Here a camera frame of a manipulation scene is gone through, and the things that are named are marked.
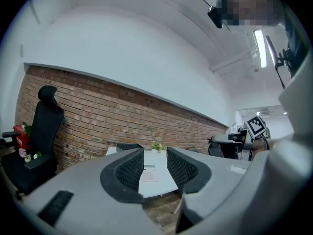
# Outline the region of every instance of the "desk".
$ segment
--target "desk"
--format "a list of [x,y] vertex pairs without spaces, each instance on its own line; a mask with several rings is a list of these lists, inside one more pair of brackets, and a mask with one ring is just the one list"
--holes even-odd
[[[109,147],[107,156],[116,153],[116,147]],[[167,169],[166,151],[157,152],[144,151],[143,152],[144,165],[154,165],[154,168],[145,168],[146,170],[155,170],[155,173],[159,179],[157,182],[143,182],[140,178],[139,181],[139,193],[144,198],[150,198],[162,194],[166,194],[177,190],[178,187],[175,184],[170,172]]]

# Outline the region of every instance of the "red brick wall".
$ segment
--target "red brick wall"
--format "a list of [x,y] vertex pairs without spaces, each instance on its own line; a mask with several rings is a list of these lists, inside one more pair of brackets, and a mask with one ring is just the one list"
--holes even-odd
[[32,123],[43,85],[58,88],[55,99],[65,117],[54,144],[60,168],[104,156],[117,142],[153,141],[165,146],[196,147],[225,127],[155,97],[100,79],[43,67],[29,67],[20,89],[15,123]]

